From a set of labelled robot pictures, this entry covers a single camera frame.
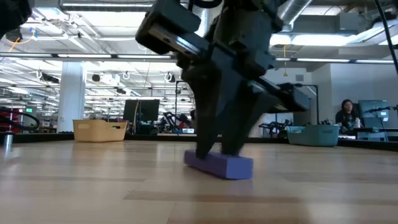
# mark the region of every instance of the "purple foam block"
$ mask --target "purple foam block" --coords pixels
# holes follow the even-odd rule
[[[198,170],[225,179],[241,180],[253,177],[253,159],[210,152],[205,160],[198,159],[195,150],[187,150],[184,163]]]

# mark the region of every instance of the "pillar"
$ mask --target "pillar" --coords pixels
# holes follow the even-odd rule
[[[81,62],[63,62],[57,132],[73,131],[73,120],[83,119],[86,71]]]

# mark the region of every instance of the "black monitor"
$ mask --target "black monitor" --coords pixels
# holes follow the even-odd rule
[[[382,118],[383,121],[388,121],[388,110],[375,111],[388,107],[387,100],[359,100],[358,103],[362,118]]]
[[[157,121],[160,100],[126,100],[123,120],[134,121],[134,112],[138,102],[136,121]]]

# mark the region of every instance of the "woman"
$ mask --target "woman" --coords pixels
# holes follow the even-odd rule
[[[357,123],[359,123],[359,117],[353,110],[353,102],[344,100],[341,103],[341,110],[336,114],[336,124],[340,125],[341,133],[350,133],[357,127]]]

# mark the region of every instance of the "teal storage bin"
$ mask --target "teal storage bin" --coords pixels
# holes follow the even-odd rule
[[[336,125],[288,126],[287,139],[290,144],[301,146],[333,147],[337,145],[340,127]]]

